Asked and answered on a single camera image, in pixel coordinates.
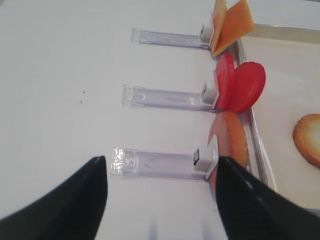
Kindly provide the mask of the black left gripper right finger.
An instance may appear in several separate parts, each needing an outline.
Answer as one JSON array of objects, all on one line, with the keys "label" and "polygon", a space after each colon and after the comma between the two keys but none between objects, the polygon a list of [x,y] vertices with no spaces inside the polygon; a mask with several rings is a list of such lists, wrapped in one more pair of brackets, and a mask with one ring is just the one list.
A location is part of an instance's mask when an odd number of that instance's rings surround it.
[{"label": "black left gripper right finger", "polygon": [[230,240],[318,240],[320,219],[282,197],[234,159],[219,157],[216,202]]}]

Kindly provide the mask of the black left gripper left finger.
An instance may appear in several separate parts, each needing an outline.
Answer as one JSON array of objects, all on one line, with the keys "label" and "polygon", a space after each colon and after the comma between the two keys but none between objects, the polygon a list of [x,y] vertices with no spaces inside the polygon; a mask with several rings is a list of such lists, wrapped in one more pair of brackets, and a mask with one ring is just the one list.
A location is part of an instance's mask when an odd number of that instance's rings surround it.
[{"label": "black left gripper left finger", "polygon": [[55,189],[1,219],[2,240],[93,240],[108,197],[104,156],[93,157]]}]

